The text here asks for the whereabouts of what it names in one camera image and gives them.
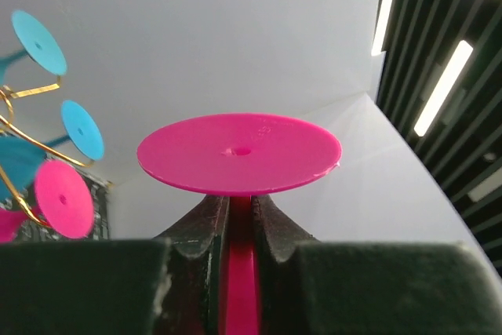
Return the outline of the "blue wine glass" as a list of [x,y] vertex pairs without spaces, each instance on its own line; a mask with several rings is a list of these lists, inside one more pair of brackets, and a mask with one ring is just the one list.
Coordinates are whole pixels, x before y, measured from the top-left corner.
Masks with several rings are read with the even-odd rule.
[[11,24],[22,49],[1,58],[1,82],[4,82],[11,65],[27,56],[53,75],[67,74],[67,61],[62,49],[39,20],[17,9],[12,12]]
[[[97,161],[104,157],[104,139],[94,119],[84,107],[73,100],[65,100],[60,107],[60,117],[66,134],[41,143],[55,149],[61,144],[72,142],[89,159]],[[48,154],[11,131],[1,138],[1,167],[18,191],[32,184]]]

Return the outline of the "pink wine glass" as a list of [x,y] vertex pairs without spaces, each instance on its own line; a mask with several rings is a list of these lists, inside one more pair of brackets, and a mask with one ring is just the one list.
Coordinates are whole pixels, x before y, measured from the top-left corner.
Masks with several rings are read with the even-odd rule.
[[49,160],[35,174],[36,206],[20,195],[4,170],[1,178],[21,211],[1,211],[1,242],[11,242],[26,220],[51,228],[70,239],[83,239],[94,225],[93,199],[85,181],[68,164]]
[[162,127],[137,148],[157,181],[203,194],[162,237],[169,291],[156,334],[257,334],[260,278],[253,207],[310,184],[339,164],[329,131],[280,115],[233,113]]

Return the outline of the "blue wine glass front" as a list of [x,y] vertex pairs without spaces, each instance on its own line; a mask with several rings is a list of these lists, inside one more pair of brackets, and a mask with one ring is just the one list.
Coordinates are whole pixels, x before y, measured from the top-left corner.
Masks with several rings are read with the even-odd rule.
[[[55,149],[61,144],[72,142],[89,159],[97,161],[104,157],[104,139],[94,119],[84,107],[73,100],[65,100],[60,107],[60,117],[66,134],[41,143]],[[32,184],[48,154],[11,131],[1,138],[1,167],[18,191]]]

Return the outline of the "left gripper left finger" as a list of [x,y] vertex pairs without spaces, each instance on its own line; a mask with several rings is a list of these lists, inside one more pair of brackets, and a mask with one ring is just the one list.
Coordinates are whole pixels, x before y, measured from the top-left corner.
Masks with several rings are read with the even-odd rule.
[[228,210],[208,195],[153,239],[3,245],[2,333],[221,333]]

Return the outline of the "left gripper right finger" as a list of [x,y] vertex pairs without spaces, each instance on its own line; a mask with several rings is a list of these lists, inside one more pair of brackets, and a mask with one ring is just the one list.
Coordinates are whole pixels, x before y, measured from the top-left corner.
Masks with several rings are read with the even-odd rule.
[[498,334],[501,299],[459,243],[322,242],[252,199],[262,334]]

